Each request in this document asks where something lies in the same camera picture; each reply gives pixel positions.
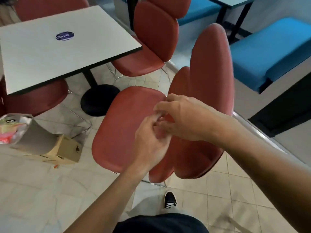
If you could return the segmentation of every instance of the trash bin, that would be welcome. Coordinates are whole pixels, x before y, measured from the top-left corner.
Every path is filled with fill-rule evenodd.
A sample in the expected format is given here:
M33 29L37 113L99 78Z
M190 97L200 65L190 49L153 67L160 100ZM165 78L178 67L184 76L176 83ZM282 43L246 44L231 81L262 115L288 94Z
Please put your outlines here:
M43 155L53 149L57 142L57 135L52 134L41 127L33 118L27 114L6 114L0 118L2 145L19 151Z

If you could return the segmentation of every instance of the hand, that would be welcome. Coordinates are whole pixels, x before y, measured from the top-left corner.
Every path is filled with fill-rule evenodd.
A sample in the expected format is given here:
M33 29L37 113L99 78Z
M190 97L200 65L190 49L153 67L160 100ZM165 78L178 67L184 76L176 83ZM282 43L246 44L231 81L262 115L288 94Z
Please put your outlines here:
M183 95L169 94L166 101L155 105L154 110L173 117L173 123L163 119L157 122L157 126L168 133L186 140L204 140L215 145L220 143L222 132L232 121L230 116Z
M154 114L146 117L135 133L134 153L135 165L145 174L156 166L165 156L169 147L172 135L164 133L157 138L154 126L161 114Z

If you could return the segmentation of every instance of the red leather chair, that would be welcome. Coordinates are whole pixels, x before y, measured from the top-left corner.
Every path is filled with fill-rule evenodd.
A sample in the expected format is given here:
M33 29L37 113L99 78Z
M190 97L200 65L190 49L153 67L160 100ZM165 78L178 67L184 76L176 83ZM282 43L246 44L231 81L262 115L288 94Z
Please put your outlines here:
M233 67L225 30L210 25L196 41L190 68L175 75L169 93L193 96L218 111L232 115ZM112 102L92 144L94 160L113 172L122 172L134 159L135 132L154 105L166 96L154 89L132 86ZM173 137L164 159L149 172L149 180L160 183L174 171L181 178L198 178L219 160L223 150L208 142Z
M133 36L142 50L117 59L113 66L121 74L136 77L164 66L174 53L178 41L177 19L186 15L191 0L143 0L134 12Z
M21 21L37 19L88 7L87 0L18 0L15 11ZM58 80L22 95L7 95L4 77L1 79L1 113L24 113L33 116L60 104L68 94L65 80Z

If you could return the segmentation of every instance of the person's right hand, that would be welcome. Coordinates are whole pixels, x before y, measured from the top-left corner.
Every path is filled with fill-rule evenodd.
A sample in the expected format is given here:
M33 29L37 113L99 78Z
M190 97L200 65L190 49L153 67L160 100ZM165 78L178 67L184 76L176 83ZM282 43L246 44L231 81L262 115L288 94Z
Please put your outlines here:
M186 140L204 140L215 145L221 143L224 129L232 123L232 117L183 95L169 94L166 101L155 105L154 110L173 117L174 123L164 120L156 123L168 133Z

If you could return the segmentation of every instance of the gray trash can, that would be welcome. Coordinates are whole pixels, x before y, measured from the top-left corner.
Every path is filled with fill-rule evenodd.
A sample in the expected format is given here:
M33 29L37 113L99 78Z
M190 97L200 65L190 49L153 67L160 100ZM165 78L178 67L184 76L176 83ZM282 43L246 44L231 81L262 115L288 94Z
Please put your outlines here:
M0 121L9 124L23 119L26 119L29 124L23 129L21 136L17 136L12 143L7 145L10 148L34 155L43 155L51 151L56 144L57 136L41 127L32 115L7 114Z

